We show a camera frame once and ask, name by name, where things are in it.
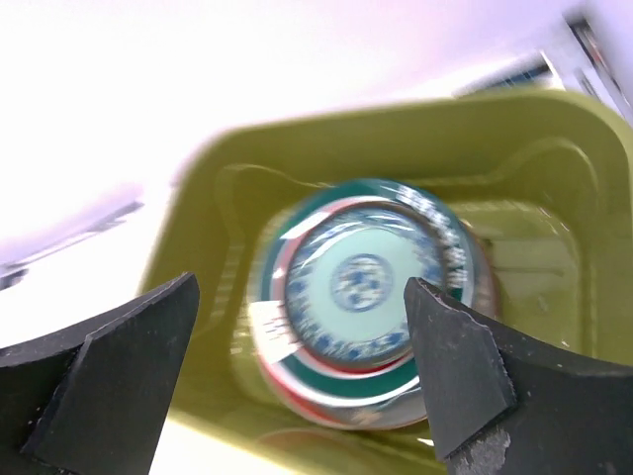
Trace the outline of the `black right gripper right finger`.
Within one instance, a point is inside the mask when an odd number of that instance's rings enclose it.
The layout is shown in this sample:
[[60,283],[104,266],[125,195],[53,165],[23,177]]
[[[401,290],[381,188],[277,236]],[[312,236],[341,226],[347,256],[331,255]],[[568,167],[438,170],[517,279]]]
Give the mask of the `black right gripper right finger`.
[[411,278],[407,323],[452,474],[628,474],[632,370],[513,330]]

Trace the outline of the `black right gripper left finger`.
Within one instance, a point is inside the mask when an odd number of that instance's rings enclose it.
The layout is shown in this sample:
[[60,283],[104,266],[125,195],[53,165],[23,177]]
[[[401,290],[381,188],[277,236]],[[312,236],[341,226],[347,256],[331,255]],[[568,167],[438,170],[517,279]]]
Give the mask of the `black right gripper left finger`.
[[1,350],[4,474],[149,472],[196,321],[185,273]]

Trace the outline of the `red teal floral plate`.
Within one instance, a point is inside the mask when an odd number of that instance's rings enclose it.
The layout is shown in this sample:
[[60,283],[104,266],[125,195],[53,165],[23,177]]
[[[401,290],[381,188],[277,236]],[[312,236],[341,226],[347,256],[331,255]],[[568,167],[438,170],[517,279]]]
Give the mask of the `red teal floral plate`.
[[310,353],[286,313],[288,270],[265,260],[252,278],[248,316],[257,361],[271,388],[292,411],[343,429],[401,428],[422,421],[426,407],[412,349],[382,366],[336,366]]

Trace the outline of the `small blue patterned dish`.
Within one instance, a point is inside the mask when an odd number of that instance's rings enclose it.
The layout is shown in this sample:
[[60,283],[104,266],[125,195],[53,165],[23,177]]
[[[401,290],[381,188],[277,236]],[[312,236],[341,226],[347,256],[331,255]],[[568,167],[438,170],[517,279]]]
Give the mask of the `small blue patterned dish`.
[[436,232],[394,207],[345,209],[297,248],[285,283],[286,313],[298,340],[336,366],[398,360],[410,348],[403,291],[425,276],[443,284]]

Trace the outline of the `white green rimmed plate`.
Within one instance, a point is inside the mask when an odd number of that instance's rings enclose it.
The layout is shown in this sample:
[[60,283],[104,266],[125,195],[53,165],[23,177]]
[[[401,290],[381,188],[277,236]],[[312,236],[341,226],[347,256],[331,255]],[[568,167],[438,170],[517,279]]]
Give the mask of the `white green rimmed plate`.
[[422,278],[463,304],[477,258],[434,195],[355,179],[295,208],[263,248],[248,308],[264,367],[303,398],[351,408],[419,385],[404,290]]

